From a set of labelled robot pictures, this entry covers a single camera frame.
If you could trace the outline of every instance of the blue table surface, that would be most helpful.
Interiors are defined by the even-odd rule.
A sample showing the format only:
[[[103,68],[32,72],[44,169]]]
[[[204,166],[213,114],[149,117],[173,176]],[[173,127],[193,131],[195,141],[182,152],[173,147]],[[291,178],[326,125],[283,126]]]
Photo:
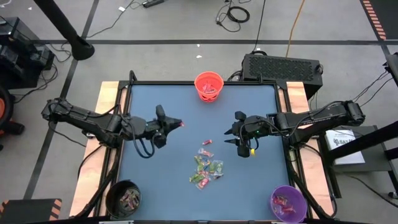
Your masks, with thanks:
[[[130,220],[275,220],[269,208],[272,191],[288,185],[281,137],[259,139],[256,157],[242,158],[224,140],[235,111],[248,116],[276,113],[275,90],[267,85],[226,85],[213,103],[204,103],[193,85],[134,85],[131,114],[156,117],[156,105],[167,116],[182,119],[185,127],[172,131],[167,145],[150,159],[138,156],[131,141],[123,148],[119,180],[131,180],[141,190],[142,202]],[[203,190],[189,182],[197,167],[193,157],[204,148],[224,161],[224,176]]]

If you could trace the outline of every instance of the robotic arm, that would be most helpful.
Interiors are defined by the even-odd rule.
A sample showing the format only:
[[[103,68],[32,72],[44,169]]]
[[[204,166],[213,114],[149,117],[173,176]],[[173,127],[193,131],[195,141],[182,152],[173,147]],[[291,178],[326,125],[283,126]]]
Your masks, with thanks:
[[[67,100],[56,98],[48,100],[42,111],[47,121],[54,123],[66,122],[82,130],[83,134],[94,134],[100,144],[115,148],[122,140],[142,139],[150,140],[156,147],[166,145],[167,135],[174,129],[182,126],[182,120],[165,115],[161,105],[156,106],[157,119],[145,121],[137,116],[124,114],[98,114],[77,106]]]
[[[250,140],[255,139],[258,148],[258,138],[264,136],[282,136],[289,140],[293,147],[306,143],[312,136],[341,125],[359,126],[364,122],[365,115],[357,103],[352,101],[335,101],[319,110],[304,113],[276,113],[267,117],[250,116],[235,112],[238,120],[225,134],[233,134],[237,139],[226,140],[238,147],[238,155],[250,156]],[[299,129],[299,126],[312,124]]]

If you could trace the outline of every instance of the purple bowl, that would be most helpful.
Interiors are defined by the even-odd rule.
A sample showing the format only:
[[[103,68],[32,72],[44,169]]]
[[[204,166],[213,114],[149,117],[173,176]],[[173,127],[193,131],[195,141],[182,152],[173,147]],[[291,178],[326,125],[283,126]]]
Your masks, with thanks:
[[[284,213],[283,215],[274,211],[275,206],[273,198],[275,196],[283,196],[287,199],[287,203],[293,206],[295,212]],[[273,214],[282,222],[286,223],[300,223],[304,220],[307,213],[307,203],[300,191],[292,186],[282,185],[277,187],[271,194],[271,210]]]

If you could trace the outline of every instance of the red bucket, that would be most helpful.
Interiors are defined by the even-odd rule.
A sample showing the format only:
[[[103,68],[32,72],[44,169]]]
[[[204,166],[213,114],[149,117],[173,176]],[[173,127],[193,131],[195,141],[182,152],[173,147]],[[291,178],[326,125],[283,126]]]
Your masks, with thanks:
[[[195,79],[195,88],[201,100],[207,103],[214,102],[223,89],[224,80],[215,72],[203,72]]]

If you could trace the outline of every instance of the wooden table edge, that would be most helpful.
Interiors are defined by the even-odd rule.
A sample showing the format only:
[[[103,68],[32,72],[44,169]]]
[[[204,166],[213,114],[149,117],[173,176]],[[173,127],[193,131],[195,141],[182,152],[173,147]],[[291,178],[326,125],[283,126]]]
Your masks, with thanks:
[[[119,82],[102,82],[95,109],[97,113],[104,113],[114,106],[118,92],[118,85]],[[288,82],[287,87],[292,111],[295,113],[308,111],[308,102],[303,83]],[[286,110],[282,91],[279,91],[279,98],[282,110]],[[308,144],[313,146],[315,149],[318,149],[316,140],[310,140]],[[88,140],[85,157],[97,147],[97,140]],[[92,158],[88,159],[85,165],[81,168],[80,177],[76,185],[75,195],[73,197],[72,207],[70,210],[70,216],[79,213],[98,189],[104,157],[105,148],[100,149],[96,154],[92,155]],[[333,207],[331,205],[326,177],[323,173],[322,160],[315,153],[304,149],[301,150],[301,157],[308,190],[324,211],[328,214],[332,214]],[[106,213],[104,198],[107,191],[108,190],[105,191],[102,198],[100,215],[105,215]]]

